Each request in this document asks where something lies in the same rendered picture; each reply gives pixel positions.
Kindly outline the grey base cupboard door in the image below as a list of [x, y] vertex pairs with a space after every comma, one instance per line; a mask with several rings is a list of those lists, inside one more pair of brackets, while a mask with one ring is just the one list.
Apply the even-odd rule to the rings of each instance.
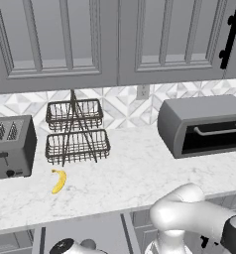
[[[226, 195], [208, 195], [206, 200], [214, 204], [218, 204], [225, 208], [236, 211], [236, 193], [228, 193]], [[131, 213], [132, 224], [135, 229], [138, 244], [142, 253], [145, 253], [148, 245], [157, 236], [157, 230], [150, 221], [149, 211], [141, 209]], [[184, 243], [192, 254], [224, 254], [225, 249], [217, 242], [208, 241], [207, 246], [201, 248], [202, 240], [200, 234], [187, 232], [184, 235]]]

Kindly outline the white wall socket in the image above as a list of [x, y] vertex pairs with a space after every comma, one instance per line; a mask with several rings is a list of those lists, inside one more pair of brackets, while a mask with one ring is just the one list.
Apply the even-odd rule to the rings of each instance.
[[150, 86], [148, 84], [142, 84], [137, 87], [137, 100], [146, 100], [150, 95]]

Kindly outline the grey toaster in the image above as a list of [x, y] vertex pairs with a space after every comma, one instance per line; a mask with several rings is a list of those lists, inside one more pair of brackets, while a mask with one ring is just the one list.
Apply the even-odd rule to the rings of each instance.
[[0, 180], [32, 174], [37, 135], [31, 115], [0, 117]]

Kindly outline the grey toaster oven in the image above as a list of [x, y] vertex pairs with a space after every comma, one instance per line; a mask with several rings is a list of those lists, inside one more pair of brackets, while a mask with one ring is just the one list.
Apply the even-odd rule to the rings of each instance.
[[231, 94], [167, 99], [158, 115], [159, 135], [176, 159], [236, 151], [236, 133], [200, 136], [236, 126], [236, 97]]

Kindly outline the yellow banana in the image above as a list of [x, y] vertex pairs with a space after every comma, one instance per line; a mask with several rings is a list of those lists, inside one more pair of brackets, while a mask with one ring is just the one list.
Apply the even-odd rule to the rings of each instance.
[[52, 189], [52, 194], [56, 194], [63, 188], [66, 182], [66, 172], [61, 170], [53, 170], [53, 173], [57, 173], [59, 175], [59, 180]]

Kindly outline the open grey drawer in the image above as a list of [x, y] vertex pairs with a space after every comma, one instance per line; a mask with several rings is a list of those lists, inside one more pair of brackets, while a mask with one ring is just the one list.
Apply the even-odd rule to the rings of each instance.
[[64, 219], [36, 228], [32, 254], [50, 254], [52, 247], [64, 238], [78, 243], [92, 239], [96, 248], [107, 254], [141, 254], [128, 212], [112, 212]]

